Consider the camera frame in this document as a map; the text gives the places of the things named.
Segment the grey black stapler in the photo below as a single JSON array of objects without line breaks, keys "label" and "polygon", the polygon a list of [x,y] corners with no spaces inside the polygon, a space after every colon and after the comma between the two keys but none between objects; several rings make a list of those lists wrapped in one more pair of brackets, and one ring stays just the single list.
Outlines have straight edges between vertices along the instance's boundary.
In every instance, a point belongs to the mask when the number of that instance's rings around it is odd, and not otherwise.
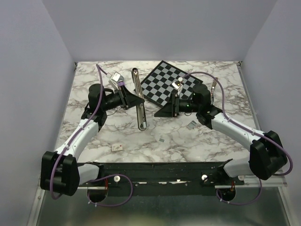
[{"label": "grey black stapler", "polygon": [[147,129],[146,111],[144,106],[144,96],[143,96],[143,90],[139,79],[138,69],[133,68],[131,71],[131,75],[135,85],[136,95],[139,97],[139,104],[136,106],[138,129],[140,131],[145,131]]}]

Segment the white stapler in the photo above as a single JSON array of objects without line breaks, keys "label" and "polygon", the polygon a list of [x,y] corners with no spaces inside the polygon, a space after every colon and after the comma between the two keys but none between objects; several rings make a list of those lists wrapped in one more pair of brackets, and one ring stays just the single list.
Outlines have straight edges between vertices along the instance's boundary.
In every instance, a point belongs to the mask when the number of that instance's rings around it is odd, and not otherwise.
[{"label": "white stapler", "polygon": [[215,77],[213,79],[213,82],[212,82],[212,85],[211,85],[211,104],[214,104],[214,93],[215,93],[215,90],[216,90],[217,81],[218,81],[218,78]]}]

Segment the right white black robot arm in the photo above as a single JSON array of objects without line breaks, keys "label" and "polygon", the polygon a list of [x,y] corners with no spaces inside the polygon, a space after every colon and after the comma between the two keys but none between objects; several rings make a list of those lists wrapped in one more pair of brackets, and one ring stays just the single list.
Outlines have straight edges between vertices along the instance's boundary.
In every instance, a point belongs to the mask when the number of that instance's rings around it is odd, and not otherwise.
[{"label": "right white black robot arm", "polygon": [[154,116],[176,118],[179,113],[195,113],[200,124],[227,135],[249,151],[247,158],[223,162],[212,176],[216,183],[225,185],[235,177],[249,175],[267,180],[288,162],[276,132],[265,133],[226,118],[223,110],[211,103],[211,93],[204,84],[193,87],[190,99],[180,99],[177,91],[172,91]]}]

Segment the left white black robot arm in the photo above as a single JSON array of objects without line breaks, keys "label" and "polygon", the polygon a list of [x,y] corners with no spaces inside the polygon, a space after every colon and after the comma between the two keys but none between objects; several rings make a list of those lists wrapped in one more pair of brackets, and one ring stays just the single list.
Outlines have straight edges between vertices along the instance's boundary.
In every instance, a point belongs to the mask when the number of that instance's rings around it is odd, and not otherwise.
[{"label": "left white black robot arm", "polygon": [[40,187],[48,190],[53,199],[61,195],[72,196],[79,185],[90,182],[99,186],[104,174],[95,163],[78,163],[78,159],[90,140],[102,129],[107,111],[122,107],[129,109],[144,103],[142,94],[131,93],[123,82],[117,91],[102,84],[89,87],[88,104],[73,134],[54,152],[45,152],[41,161]]}]

